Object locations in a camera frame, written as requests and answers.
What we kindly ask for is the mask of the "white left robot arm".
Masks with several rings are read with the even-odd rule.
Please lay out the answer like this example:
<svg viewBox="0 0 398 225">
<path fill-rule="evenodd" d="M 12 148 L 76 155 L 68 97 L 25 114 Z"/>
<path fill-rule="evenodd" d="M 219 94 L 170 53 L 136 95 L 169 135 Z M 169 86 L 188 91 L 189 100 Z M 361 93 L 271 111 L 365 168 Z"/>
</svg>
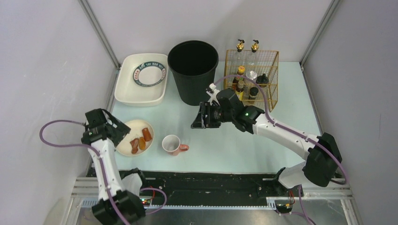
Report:
<svg viewBox="0 0 398 225">
<path fill-rule="evenodd" d="M 115 149 L 130 128 L 105 109 L 91 110 L 85 116 L 81 142 L 88 146 L 99 185 L 99 201 L 92 206 L 93 215 L 103 225 L 130 225 L 139 221 L 146 216 L 139 198 L 144 176 L 139 169 L 132 169 L 133 190 L 127 190 L 115 160 Z"/>
</svg>

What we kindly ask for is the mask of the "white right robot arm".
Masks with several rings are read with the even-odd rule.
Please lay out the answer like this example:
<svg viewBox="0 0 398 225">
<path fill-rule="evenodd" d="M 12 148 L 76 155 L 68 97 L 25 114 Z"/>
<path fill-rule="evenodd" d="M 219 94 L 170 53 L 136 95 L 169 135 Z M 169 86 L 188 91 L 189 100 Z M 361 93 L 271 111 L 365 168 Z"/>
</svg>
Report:
<svg viewBox="0 0 398 225">
<path fill-rule="evenodd" d="M 293 151 L 304 162 L 281 169 L 276 180 L 285 188 L 312 183 L 327 187 L 342 162 L 334 136 L 307 134 L 271 118 L 267 112 L 253 105 L 245 106 L 232 89 L 207 89 L 210 99 L 199 104 L 199 112 L 192 129 L 219 128 L 231 122 L 238 130 L 263 136 Z"/>
</svg>

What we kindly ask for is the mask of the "silver lid pepper jar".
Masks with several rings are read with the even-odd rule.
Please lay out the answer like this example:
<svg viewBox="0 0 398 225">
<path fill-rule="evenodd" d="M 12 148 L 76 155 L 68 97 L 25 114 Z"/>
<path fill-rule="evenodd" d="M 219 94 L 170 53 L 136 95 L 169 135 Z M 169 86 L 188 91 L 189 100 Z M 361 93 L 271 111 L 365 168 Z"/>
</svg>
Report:
<svg viewBox="0 0 398 225">
<path fill-rule="evenodd" d="M 245 76 L 247 78 L 247 79 L 245 79 L 245 83 L 246 83 L 248 89 L 250 89 L 251 87 L 253 87 L 252 81 L 254 81 L 254 82 L 256 81 L 258 74 L 254 70 L 249 70 L 249 71 L 246 71 Z"/>
</svg>

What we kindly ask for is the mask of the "yellow label small bottle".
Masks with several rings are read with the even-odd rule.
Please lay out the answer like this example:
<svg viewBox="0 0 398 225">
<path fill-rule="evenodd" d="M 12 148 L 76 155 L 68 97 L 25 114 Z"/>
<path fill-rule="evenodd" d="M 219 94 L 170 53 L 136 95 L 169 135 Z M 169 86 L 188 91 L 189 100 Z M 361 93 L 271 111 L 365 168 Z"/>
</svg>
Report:
<svg viewBox="0 0 398 225">
<path fill-rule="evenodd" d="M 243 99 L 243 94 L 244 94 L 244 87 L 245 87 L 245 82 L 240 80 L 236 84 L 236 89 L 235 89 L 235 94 L 238 97 L 238 99 L 241 101 Z"/>
</svg>

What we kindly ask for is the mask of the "green rimmed white plate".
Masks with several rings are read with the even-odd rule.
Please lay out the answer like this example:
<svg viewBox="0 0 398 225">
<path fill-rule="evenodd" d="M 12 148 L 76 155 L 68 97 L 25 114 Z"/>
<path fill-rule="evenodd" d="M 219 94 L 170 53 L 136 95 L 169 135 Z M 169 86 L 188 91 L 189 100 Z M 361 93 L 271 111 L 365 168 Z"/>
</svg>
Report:
<svg viewBox="0 0 398 225">
<path fill-rule="evenodd" d="M 166 77 L 166 67 L 156 61 L 140 64 L 132 73 L 133 81 L 141 87 L 153 87 L 160 84 Z"/>
</svg>

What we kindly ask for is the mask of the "dark liquid glass bottle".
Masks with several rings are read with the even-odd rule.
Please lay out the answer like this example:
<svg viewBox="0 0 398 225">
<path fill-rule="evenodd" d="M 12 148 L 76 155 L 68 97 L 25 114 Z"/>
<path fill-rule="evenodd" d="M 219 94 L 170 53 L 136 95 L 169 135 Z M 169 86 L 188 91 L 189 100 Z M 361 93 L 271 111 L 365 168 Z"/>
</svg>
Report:
<svg viewBox="0 0 398 225">
<path fill-rule="evenodd" d="M 236 51 L 233 57 L 234 64 L 237 67 L 244 66 L 245 64 L 244 47 L 245 47 L 245 41 L 243 39 L 238 39 L 238 44 L 236 46 Z"/>
</svg>

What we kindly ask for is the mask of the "cream round plate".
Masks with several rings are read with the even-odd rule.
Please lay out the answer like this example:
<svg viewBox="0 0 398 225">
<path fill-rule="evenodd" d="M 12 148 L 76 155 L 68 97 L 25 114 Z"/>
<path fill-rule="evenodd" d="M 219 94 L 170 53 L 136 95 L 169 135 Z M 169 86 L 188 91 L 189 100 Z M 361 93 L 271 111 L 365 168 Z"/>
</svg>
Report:
<svg viewBox="0 0 398 225">
<path fill-rule="evenodd" d="M 116 150 L 128 157 L 138 156 L 148 150 L 154 140 L 151 124 L 145 120 L 130 120 L 125 122 L 130 132 L 117 145 Z"/>
</svg>

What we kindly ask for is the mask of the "black cap small bottle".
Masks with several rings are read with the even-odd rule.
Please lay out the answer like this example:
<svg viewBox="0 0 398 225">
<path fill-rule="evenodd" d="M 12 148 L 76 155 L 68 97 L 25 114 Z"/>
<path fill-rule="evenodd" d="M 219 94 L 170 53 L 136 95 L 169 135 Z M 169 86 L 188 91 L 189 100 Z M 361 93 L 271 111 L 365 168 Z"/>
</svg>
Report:
<svg viewBox="0 0 398 225">
<path fill-rule="evenodd" d="M 259 89 L 257 87 L 251 87 L 249 90 L 249 97 L 248 97 L 248 103 L 249 104 L 254 104 L 255 100 L 257 98 L 257 95 L 259 93 Z"/>
</svg>

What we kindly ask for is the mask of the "clear glass oil bottle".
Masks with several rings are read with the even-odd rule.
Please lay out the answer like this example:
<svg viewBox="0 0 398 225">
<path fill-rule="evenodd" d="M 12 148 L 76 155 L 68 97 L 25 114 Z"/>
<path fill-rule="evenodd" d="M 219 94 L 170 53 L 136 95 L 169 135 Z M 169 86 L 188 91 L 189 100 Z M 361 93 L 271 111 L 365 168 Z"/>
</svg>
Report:
<svg viewBox="0 0 398 225">
<path fill-rule="evenodd" d="M 259 41 L 253 39 L 254 44 L 251 46 L 251 52 L 247 56 L 247 66 L 248 70 L 255 70 L 256 65 L 258 64 L 258 49 L 259 49 Z"/>
</svg>

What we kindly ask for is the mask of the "black lid spice jar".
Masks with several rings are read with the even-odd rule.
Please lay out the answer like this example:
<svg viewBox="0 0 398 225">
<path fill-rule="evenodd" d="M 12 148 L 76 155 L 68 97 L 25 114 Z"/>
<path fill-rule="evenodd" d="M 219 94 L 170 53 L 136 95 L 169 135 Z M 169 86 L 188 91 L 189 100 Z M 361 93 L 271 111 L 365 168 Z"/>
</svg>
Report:
<svg viewBox="0 0 398 225">
<path fill-rule="evenodd" d="M 256 83 L 261 87 L 264 93 L 267 93 L 269 79 L 266 74 L 262 74 L 257 77 Z"/>
</svg>

